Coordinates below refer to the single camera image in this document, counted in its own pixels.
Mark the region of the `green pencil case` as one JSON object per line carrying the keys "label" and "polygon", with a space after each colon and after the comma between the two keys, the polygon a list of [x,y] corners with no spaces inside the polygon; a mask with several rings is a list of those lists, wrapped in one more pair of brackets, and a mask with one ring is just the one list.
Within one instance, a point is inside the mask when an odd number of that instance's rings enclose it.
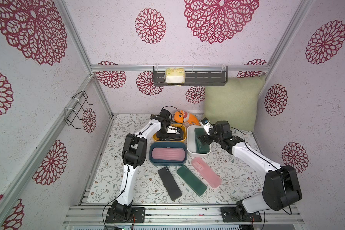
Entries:
{"label": "green pencil case", "polygon": [[208,154],[210,152],[210,146],[201,141],[201,137],[206,134],[204,128],[196,128],[195,132],[195,145],[196,145],[196,153],[198,154]]}
{"label": "green pencil case", "polygon": [[198,196],[202,196],[207,190],[207,186],[185,165],[177,170],[177,174]]}

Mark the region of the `black pencil case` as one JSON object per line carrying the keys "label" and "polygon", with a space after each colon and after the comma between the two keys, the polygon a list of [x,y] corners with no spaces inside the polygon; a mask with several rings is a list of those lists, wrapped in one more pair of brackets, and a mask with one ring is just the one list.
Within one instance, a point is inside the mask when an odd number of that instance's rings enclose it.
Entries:
{"label": "black pencil case", "polygon": [[184,134],[162,134],[156,135],[159,141],[182,141],[184,140]]}
{"label": "black pencil case", "polygon": [[158,174],[163,182],[164,187],[172,201],[177,200],[182,196],[182,192],[177,185],[173,175],[168,167],[164,167],[158,170]]}

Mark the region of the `pink pencil case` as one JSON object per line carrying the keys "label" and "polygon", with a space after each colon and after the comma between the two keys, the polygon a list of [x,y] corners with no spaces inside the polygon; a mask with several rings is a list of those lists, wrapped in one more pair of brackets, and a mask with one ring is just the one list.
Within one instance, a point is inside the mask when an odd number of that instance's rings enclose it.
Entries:
{"label": "pink pencil case", "polygon": [[165,161],[183,161],[186,153],[182,148],[154,148],[152,158]]}
{"label": "pink pencil case", "polygon": [[200,157],[195,157],[192,160],[192,166],[213,189],[216,189],[221,185],[222,180],[219,175],[216,174]]}

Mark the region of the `green pencil case front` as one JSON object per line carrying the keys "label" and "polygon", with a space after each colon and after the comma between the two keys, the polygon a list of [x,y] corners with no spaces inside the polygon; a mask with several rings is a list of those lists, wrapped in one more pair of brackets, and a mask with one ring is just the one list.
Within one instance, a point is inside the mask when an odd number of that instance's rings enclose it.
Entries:
{"label": "green pencil case front", "polygon": [[177,174],[198,196],[202,196],[207,190],[207,186],[185,165],[177,170]]}

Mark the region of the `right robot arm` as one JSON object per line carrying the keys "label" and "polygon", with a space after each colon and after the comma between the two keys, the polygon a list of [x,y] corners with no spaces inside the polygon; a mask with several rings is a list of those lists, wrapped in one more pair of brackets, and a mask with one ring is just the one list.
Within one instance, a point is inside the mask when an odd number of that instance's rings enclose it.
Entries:
{"label": "right robot arm", "polygon": [[211,124],[203,118],[200,125],[205,134],[199,140],[205,144],[219,144],[230,155],[242,160],[264,178],[261,192],[236,203],[236,214],[244,219],[250,214],[266,210],[284,210],[302,200],[302,192],[296,170],[290,165],[280,165],[259,152],[252,150],[245,141],[245,135],[233,135],[228,121]]}

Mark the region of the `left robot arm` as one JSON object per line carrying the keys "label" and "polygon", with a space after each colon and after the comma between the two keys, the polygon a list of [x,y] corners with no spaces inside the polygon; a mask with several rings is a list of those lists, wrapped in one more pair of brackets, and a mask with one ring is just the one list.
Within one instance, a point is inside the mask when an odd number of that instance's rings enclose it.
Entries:
{"label": "left robot arm", "polygon": [[133,188],[140,166],[147,157],[147,143],[161,129],[171,124],[171,113],[161,109],[157,115],[150,116],[149,122],[141,130],[125,137],[122,149],[123,179],[119,195],[112,201],[111,211],[123,219],[130,218],[133,203]]}

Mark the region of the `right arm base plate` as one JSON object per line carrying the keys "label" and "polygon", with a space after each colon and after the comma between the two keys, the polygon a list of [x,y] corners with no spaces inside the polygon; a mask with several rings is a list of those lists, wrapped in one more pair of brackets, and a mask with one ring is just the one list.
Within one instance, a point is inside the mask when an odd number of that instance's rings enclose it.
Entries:
{"label": "right arm base plate", "polygon": [[234,207],[221,207],[220,208],[222,220],[225,223],[229,222],[262,222],[262,218],[259,212],[255,213],[248,213],[243,207],[241,206],[234,206]]}

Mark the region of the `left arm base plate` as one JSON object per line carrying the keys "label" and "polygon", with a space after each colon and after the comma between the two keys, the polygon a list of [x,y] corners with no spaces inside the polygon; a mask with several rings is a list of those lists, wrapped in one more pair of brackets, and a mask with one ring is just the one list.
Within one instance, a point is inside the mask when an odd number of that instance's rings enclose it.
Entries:
{"label": "left arm base plate", "polygon": [[145,221],[145,208],[122,208],[117,210],[110,208],[107,212],[105,223],[144,223]]}

